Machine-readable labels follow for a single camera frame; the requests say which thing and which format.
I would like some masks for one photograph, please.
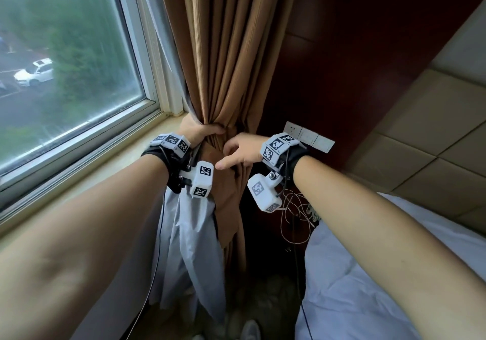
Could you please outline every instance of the light switch panel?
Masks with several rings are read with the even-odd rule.
[[[319,134],[317,134],[317,133],[315,133],[315,132],[313,132],[309,129],[302,128],[297,139],[300,140],[302,143],[305,143],[305,144],[308,144],[309,146],[312,146],[314,144],[315,140],[317,139],[318,135]]]
[[[299,125],[296,125],[290,121],[287,121],[285,124],[285,127],[283,128],[283,132],[289,134],[290,136],[294,137],[297,139],[299,137],[300,131],[302,130],[302,127]]]
[[[312,146],[315,149],[319,149],[324,153],[328,153],[331,150],[331,147],[334,145],[334,143],[336,143],[334,140],[319,135]]]

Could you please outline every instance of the white bed sheet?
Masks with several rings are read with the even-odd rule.
[[[486,279],[486,239],[397,196],[380,193],[433,233]],[[359,266],[322,221],[305,253],[302,304],[314,340],[420,338],[405,313]],[[310,339],[300,310],[295,338]]]

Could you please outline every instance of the window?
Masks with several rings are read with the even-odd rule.
[[[0,211],[160,112],[138,5],[0,0]]]

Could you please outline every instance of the shoe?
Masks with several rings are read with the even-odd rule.
[[[260,328],[255,320],[246,321],[241,330],[240,340],[261,340]]]

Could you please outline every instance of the person's right arm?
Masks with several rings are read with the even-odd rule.
[[[216,168],[260,161],[259,150],[266,139],[236,136],[228,141],[228,156]],[[310,156],[298,161],[294,182],[423,338],[485,337],[485,282],[416,220]]]

